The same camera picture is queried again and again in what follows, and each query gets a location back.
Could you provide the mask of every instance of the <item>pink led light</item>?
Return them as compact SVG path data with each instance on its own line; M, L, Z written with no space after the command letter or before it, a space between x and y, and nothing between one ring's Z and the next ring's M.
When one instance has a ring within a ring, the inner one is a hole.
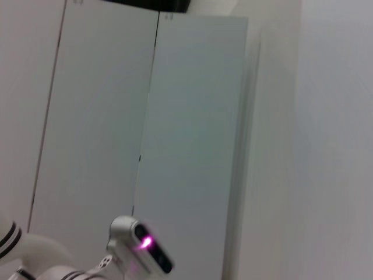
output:
M140 249L148 248L153 243L153 239L151 237L147 237L142 241Z

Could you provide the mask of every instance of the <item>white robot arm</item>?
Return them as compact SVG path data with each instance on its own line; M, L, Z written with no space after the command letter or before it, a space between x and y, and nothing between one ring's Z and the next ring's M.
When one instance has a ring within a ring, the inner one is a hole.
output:
M123 280L162 278L173 262L150 230L129 216L117 217L110 226L106 256L96 268L81 271L57 242L22 230L0 215L0 265L21 259L21 268L11 280Z

